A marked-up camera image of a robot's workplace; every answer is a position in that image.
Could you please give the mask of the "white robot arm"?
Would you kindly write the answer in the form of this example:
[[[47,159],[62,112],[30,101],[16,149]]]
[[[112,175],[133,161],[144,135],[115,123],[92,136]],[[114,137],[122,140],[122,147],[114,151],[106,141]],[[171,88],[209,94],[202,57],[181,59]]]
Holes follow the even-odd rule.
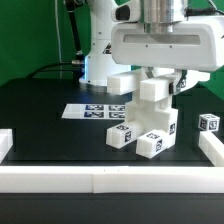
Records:
[[[108,87],[108,76],[130,66],[159,67],[174,75],[179,93],[186,78],[224,66],[224,12],[189,8],[188,0],[64,0],[71,22],[83,83]],[[82,52],[74,11],[87,5],[91,50]]]

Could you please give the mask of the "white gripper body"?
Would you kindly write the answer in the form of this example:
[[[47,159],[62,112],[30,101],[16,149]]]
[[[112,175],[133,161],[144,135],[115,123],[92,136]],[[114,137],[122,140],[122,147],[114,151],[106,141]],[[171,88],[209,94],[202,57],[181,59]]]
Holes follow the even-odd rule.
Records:
[[[118,64],[216,71],[224,65],[224,16],[190,17],[169,34],[119,23],[112,29],[112,58]]]

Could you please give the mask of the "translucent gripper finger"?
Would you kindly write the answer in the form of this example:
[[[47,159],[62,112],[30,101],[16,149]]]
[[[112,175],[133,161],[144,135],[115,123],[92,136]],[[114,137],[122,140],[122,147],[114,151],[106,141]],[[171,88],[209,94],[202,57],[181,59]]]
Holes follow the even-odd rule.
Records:
[[[170,94],[179,94],[181,91],[182,81],[186,79],[187,71],[175,69],[171,75],[172,82],[169,84]]]
[[[149,79],[155,77],[155,69],[153,67],[144,67],[143,70]]]

